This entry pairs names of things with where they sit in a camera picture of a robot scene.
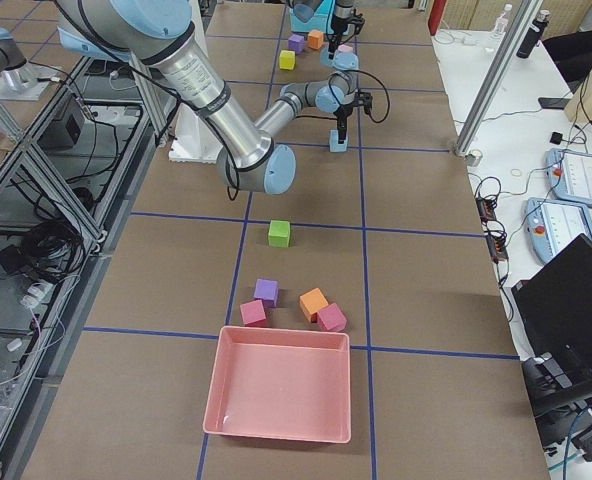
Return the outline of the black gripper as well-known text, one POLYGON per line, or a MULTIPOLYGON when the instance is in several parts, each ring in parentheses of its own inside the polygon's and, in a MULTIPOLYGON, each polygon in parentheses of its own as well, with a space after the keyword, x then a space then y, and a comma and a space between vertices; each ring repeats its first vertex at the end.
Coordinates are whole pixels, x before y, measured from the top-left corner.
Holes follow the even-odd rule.
POLYGON ((330 14, 327 30, 328 58, 333 59, 338 48, 345 43, 344 35, 348 28, 353 27, 350 38, 359 35, 365 19, 361 13, 357 12, 355 2, 352 0, 335 0, 330 14))
POLYGON ((342 104, 334 112, 336 118, 337 142, 345 143, 347 140, 347 119, 352 115, 355 109, 362 108, 368 116, 372 114, 373 95, 369 92, 359 90, 353 100, 347 104, 342 104))

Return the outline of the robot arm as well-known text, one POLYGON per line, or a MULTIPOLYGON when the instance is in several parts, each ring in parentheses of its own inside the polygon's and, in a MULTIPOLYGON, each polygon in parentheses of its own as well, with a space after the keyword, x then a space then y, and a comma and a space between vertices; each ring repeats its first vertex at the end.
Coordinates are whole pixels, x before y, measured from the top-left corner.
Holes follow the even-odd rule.
POLYGON ((187 105, 219 140, 216 165, 235 191, 282 194, 295 178, 292 149, 274 137, 305 108, 333 115, 337 127, 330 148, 347 146, 347 119, 354 110, 372 108, 373 97, 358 86, 359 60, 338 51, 343 30, 361 24, 352 2, 338 1, 332 15, 327 79, 291 83, 256 121, 249 118, 230 86, 210 64, 196 41, 192 7, 187 1, 58 1, 62 45, 84 56, 126 62, 137 58, 158 70, 163 89, 187 105))
POLYGON ((295 0, 286 1, 291 28, 294 33, 320 30, 325 34, 327 47, 321 62, 330 66, 341 45, 362 31, 365 19, 351 0, 295 0))

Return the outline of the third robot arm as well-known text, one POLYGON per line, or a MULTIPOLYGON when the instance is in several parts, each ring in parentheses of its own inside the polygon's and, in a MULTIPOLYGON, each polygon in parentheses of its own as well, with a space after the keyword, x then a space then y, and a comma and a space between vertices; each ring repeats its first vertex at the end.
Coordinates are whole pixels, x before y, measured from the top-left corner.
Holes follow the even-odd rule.
POLYGON ((0 27, 0 99, 38 101, 49 82, 41 82, 38 72, 11 33, 0 27))

